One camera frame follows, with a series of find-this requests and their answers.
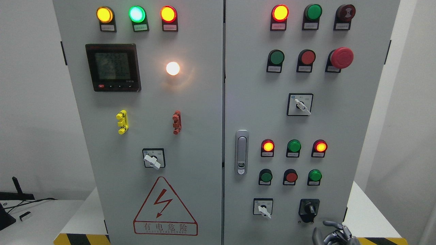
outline lightning bolt symbol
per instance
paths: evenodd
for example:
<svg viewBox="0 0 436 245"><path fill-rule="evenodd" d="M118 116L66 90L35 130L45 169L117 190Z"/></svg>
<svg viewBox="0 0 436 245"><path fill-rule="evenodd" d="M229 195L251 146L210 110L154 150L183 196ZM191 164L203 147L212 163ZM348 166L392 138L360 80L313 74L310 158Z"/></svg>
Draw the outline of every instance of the lightning bolt symbol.
<svg viewBox="0 0 436 245"><path fill-rule="evenodd" d="M161 197L165 194L166 191L167 191L166 189L163 189L160 192L159 196L157 197L156 201L154 201L154 205L164 203L164 202L167 203L165 205L165 207L162 208L162 210L159 213L157 213L156 218L159 218L162 215L162 212L165 210L165 208L167 208L168 204L170 204L170 202L173 200L173 199L169 199L169 200L159 201L161 199Z"/></svg>

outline red warning sign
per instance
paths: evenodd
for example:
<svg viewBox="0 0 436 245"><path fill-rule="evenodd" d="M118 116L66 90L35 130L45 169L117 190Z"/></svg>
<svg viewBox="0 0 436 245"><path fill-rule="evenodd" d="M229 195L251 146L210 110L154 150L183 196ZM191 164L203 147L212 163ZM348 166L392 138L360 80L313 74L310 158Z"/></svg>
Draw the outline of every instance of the red warning sign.
<svg viewBox="0 0 436 245"><path fill-rule="evenodd" d="M198 235L198 224L168 181L157 178L133 220L136 234Z"/></svg>

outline yellow terminal connector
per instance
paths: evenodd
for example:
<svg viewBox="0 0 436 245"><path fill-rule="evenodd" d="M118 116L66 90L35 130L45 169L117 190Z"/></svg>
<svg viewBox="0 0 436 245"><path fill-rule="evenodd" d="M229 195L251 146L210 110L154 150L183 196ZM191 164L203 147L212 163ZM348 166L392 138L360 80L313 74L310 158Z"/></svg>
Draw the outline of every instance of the yellow terminal connector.
<svg viewBox="0 0 436 245"><path fill-rule="evenodd" d="M118 127L120 129L118 130L119 134L124 134L129 129L129 122L127 121L127 111L121 110L117 115L116 118L118 119Z"/></svg>

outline white light bulb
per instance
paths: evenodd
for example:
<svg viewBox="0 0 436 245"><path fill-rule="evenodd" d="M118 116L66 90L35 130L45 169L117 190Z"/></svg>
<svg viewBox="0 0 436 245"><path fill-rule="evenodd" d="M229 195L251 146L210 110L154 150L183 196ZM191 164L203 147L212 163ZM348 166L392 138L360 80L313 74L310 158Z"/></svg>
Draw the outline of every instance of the white light bulb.
<svg viewBox="0 0 436 245"><path fill-rule="evenodd" d="M179 74L180 72L180 66L179 63L177 62L170 62L167 64L167 73L170 74L171 76L175 76L177 74Z"/></svg>

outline yellow and black hazard stripe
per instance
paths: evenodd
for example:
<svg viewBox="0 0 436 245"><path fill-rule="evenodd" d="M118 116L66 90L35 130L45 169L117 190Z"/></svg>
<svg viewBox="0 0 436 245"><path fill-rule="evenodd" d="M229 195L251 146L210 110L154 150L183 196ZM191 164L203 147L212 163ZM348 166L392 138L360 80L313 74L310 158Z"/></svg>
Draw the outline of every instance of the yellow and black hazard stripe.
<svg viewBox="0 0 436 245"><path fill-rule="evenodd" d="M66 234L60 233L53 241L54 245L110 245L108 235Z"/></svg>
<svg viewBox="0 0 436 245"><path fill-rule="evenodd" d="M404 238L359 237L361 245L408 245Z"/></svg>

